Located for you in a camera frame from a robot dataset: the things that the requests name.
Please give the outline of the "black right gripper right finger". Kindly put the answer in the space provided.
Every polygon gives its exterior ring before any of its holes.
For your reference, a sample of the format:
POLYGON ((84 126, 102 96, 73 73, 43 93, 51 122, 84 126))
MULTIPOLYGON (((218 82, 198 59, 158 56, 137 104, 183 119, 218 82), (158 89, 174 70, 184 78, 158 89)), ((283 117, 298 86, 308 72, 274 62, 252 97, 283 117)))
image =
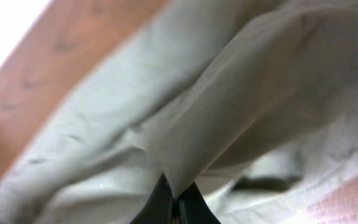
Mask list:
POLYGON ((199 188, 193 182, 178 197, 179 224, 220 224, 207 206, 199 188))

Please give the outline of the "olive green shorts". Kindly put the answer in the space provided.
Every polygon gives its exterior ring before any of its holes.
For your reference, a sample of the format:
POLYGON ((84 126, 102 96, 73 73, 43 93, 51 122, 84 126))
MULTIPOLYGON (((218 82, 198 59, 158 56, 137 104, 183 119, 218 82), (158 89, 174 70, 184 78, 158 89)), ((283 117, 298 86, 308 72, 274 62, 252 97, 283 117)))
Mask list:
POLYGON ((159 177, 278 223, 358 175, 358 1, 173 1, 0 181, 0 223, 130 223, 159 177))

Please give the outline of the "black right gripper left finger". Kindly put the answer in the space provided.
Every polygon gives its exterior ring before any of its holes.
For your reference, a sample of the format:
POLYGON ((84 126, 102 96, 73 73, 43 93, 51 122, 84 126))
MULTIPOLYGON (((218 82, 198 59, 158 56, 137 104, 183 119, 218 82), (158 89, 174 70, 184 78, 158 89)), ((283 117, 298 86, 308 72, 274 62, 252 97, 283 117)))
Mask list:
POLYGON ((172 224, 173 195, 162 174, 142 210, 130 224, 172 224))

